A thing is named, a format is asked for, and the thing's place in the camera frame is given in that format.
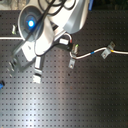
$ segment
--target blue led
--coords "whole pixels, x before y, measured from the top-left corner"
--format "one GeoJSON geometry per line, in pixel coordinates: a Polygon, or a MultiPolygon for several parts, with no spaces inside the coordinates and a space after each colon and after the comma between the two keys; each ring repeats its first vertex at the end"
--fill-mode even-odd
{"type": "Polygon", "coordinates": [[[33,20],[30,20],[30,21],[28,21],[28,26],[29,27],[34,27],[34,25],[35,25],[35,23],[34,23],[34,21],[33,20]]]}

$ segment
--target metal bracket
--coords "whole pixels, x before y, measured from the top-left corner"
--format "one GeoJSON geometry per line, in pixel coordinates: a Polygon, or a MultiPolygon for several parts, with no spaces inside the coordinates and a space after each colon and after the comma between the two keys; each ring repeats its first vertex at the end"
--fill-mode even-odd
{"type": "Polygon", "coordinates": [[[101,56],[103,57],[103,59],[106,59],[107,58],[107,56],[111,53],[111,50],[113,50],[114,47],[115,47],[115,44],[113,43],[113,41],[111,41],[111,43],[108,45],[108,47],[101,54],[101,56]]]}
{"type": "Polygon", "coordinates": [[[73,45],[72,51],[71,51],[72,57],[69,62],[69,68],[73,69],[76,61],[76,55],[78,54],[78,45],[73,45]]]}

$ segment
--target cable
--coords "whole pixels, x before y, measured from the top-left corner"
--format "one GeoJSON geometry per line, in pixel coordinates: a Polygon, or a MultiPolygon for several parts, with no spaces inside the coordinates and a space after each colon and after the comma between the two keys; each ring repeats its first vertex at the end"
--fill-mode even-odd
{"type": "Polygon", "coordinates": [[[85,58],[85,57],[87,57],[87,56],[90,56],[90,55],[92,55],[92,54],[94,54],[94,53],[96,53],[96,52],[99,52],[99,51],[102,51],[102,50],[105,50],[105,49],[106,49],[106,47],[103,47],[103,48],[97,49],[97,50],[95,50],[95,51],[93,51],[93,52],[91,52],[91,53],[85,54],[85,55],[83,55],[83,56],[75,57],[75,59],[82,59],[82,58],[85,58]]]}
{"type": "Polygon", "coordinates": [[[125,55],[128,55],[128,52],[121,52],[121,51],[114,51],[114,50],[111,50],[112,53],[117,53],[117,54],[125,54],[125,55]]]}
{"type": "MultiPolygon", "coordinates": [[[[66,0],[62,1],[60,8],[56,12],[54,12],[54,13],[47,13],[47,15],[49,15],[49,16],[57,15],[60,12],[60,10],[64,7],[65,2],[66,2],[66,0]]],[[[39,6],[40,6],[41,10],[44,12],[45,10],[42,8],[40,0],[38,0],[38,3],[39,3],[39,6]]]]}
{"type": "Polygon", "coordinates": [[[21,37],[0,37],[0,40],[23,40],[21,37]]]}
{"type": "Polygon", "coordinates": [[[60,4],[53,4],[52,6],[53,7],[58,7],[58,6],[61,6],[61,4],[62,4],[62,2],[60,3],[60,4]]]}
{"type": "Polygon", "coordinates": [[[72,10],[74,8],[75,4],[76,4],[76,0],[74,0],[74,3],[73,3],[73,5],[71,7],[66,7],[64,5],[64,8],[67,9],[67,10],[72,10]]]}
{"type": "Polygon", "coordinates": [[[72,37],[71,37],[71,35],[70,35],[70,34],[68,34],[68,33],[64,33],[64,35],[68,36],[68,37],[69,37],[69,39],[70,39],[70,43],[72,43],[72,37]]]}

